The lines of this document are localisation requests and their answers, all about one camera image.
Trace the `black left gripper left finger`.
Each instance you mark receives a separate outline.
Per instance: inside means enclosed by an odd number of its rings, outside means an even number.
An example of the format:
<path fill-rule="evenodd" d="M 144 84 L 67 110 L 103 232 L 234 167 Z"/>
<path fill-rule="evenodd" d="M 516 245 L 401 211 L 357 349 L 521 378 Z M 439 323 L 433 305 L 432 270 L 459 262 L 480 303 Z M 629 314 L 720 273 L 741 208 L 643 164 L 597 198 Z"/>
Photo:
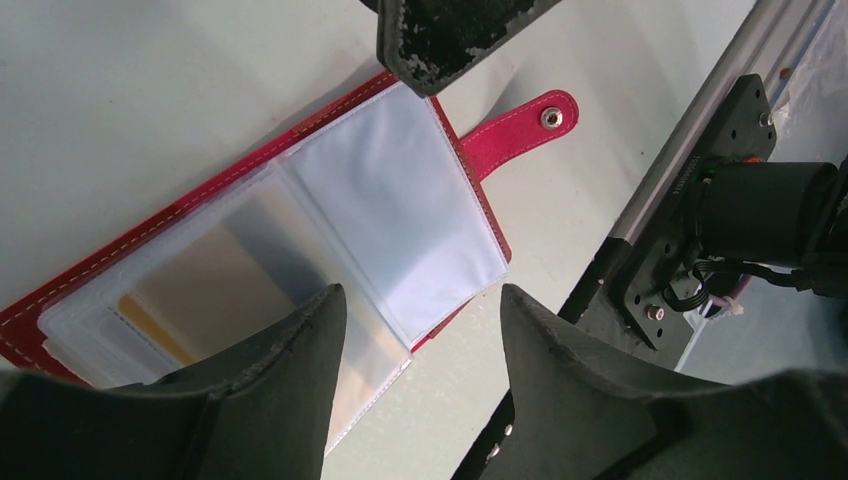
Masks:
<path fill-rule="evenodd" d="M 155 383 L 97 390 L 1 375 L 5 479 L 317 479 L 346 336 L 327 286 L 259 333 Z"/>

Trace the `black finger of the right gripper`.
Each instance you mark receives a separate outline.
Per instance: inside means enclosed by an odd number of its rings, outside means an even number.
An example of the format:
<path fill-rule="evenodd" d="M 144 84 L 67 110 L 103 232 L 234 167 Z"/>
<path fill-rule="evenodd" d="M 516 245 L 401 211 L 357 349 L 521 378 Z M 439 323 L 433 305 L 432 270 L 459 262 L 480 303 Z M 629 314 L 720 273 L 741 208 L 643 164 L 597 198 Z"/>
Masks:
<path fill-rule="evenodd" d="M 421 97 L 442 92 L 558 3 L 361 1 L 377 15 L 377 60 Z"/>

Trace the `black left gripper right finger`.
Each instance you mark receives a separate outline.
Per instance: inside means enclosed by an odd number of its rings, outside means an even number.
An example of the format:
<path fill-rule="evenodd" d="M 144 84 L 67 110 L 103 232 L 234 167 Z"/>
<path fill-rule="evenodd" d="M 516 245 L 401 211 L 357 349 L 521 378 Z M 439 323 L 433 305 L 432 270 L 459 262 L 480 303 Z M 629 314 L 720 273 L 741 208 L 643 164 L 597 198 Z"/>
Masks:
<path fill-rule="evenodd" d="M 560 320 L 521 288 L 500 322 L 515 409 L 486 479 L 843 479 L 847 378 L 686 376 Z"/>

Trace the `red leather card holder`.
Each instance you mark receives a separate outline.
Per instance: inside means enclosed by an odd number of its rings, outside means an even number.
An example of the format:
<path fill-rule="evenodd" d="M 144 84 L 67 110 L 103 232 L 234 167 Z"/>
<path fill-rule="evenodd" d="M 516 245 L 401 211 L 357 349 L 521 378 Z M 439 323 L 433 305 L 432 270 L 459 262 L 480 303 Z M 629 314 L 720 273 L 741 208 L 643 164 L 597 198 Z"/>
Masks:
<path fill-rule="evenodd" d="M 348 299 L 327 447 L 335 447 L 511 251 L 482 190 L 508 161 L 570 133 L 555 89 L 458 137 L 439 102 L 383 72 L 271 140 L 1 314 L 1 354 L 98 388 L 180 365 L 117 301 L 216 226 L 234 232 L 294 309 Z"/>

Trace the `gold card with stripe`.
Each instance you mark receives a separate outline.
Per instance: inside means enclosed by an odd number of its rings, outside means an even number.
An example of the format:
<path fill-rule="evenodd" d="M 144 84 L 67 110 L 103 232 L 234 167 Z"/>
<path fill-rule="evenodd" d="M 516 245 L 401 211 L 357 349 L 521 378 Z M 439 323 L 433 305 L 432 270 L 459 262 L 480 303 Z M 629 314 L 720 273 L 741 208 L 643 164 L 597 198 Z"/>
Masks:
<path fill-rule="evenodd" d="M 216 226 L 145 276 L 117 310 L 189 365 L 273 325 L 294 304 L 234 232 Z"/>

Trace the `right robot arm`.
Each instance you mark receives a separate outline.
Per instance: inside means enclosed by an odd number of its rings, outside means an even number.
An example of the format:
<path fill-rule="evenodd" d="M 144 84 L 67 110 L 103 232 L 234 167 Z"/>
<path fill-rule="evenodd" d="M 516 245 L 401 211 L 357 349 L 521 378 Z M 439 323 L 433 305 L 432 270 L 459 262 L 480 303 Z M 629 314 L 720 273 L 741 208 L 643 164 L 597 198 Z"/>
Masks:
<path fill-rule="evenodd" d="M 750 277 L 847 295 L 847 168 L 773 162 L 775 103 L 832 10 L 758 1 L 558 312 L 501 293 L 510 387 L 458 479 L 843 479 L 847 377 L 681 374 L 686 314 Z"/>

